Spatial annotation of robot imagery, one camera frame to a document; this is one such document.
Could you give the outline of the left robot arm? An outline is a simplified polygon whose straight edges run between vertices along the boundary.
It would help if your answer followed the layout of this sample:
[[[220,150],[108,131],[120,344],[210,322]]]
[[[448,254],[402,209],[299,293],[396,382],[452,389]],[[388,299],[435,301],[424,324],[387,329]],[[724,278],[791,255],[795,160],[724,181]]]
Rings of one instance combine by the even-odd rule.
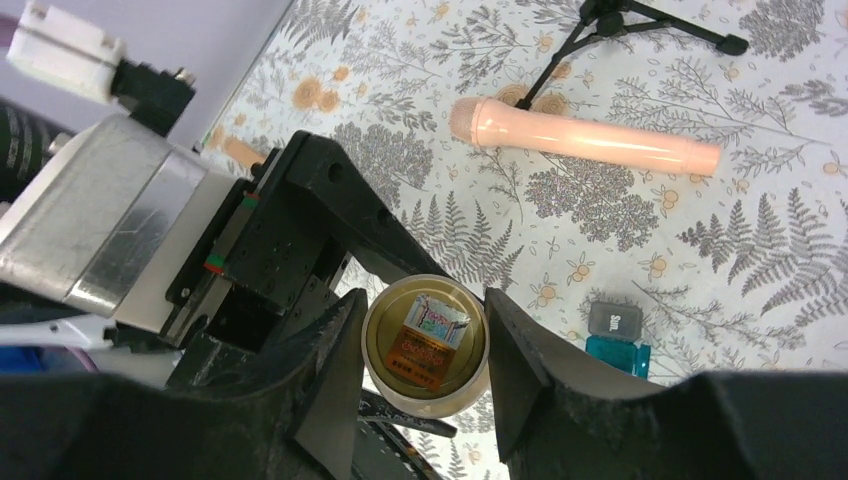
[[[65,127],[5,98],[1,100],[1,200],[9,204],[23,192],[49,161],[48,147]],[[401,412],[369,390],[361,393],[361,421],[391,423],[453,438],[457,428],[441,420],[421,419]]]

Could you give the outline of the gold bottle cap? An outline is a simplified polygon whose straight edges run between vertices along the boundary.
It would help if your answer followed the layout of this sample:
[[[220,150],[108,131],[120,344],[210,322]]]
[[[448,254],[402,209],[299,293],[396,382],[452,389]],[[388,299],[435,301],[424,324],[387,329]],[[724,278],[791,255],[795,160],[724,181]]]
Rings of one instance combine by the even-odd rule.
[[[490,328],[481,301],[459,282],[418,274],[370,304],[361,350],[370,379],[398,410],[442,419],[489,388]]]

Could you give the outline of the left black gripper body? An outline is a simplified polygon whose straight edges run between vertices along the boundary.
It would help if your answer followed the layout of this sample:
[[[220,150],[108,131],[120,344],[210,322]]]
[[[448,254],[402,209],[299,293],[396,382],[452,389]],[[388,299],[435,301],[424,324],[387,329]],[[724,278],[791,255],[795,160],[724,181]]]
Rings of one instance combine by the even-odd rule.
[[[299,131],[216,204],[167,290],[162,337],[256,352],[309,322],[350,259],[388,284],[442,273],[336,141]]]

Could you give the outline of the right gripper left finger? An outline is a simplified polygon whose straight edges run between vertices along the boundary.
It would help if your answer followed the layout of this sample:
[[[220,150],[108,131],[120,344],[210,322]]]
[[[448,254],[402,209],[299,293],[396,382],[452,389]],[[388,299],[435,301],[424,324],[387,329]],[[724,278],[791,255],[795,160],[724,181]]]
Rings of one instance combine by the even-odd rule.
[[[367,312],[349,291],[311,325],[205,385],[111,374],[5,376],[5,479],[346,479]]]

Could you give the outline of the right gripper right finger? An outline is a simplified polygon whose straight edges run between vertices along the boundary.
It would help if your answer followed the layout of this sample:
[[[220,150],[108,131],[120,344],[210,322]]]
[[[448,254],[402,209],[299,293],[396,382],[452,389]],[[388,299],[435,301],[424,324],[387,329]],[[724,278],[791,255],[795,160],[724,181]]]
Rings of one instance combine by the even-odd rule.
[[[514,479],[843,479],[847,376],[626,374],[485,293],[500,460]]]

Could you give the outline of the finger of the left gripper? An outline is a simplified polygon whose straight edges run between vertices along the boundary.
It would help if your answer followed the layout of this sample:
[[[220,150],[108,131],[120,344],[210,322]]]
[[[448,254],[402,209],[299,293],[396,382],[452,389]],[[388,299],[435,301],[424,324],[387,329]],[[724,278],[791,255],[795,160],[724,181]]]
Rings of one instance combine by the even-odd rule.
[[[363,421],[393,424],[445,438],[454,438],[457,428],[439,419],[426,419],[403,412],[381,395],[362,389],[358,418]]]

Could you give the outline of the teal pill box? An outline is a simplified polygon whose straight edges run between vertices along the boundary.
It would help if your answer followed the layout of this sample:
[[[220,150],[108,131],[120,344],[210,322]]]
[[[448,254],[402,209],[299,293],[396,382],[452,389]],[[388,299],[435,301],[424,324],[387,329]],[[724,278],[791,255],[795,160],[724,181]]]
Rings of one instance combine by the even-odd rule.
[[[651,346],[644,343],[644,314],[633,305],[590,303],[585,351],[618,370],[647,379]]]

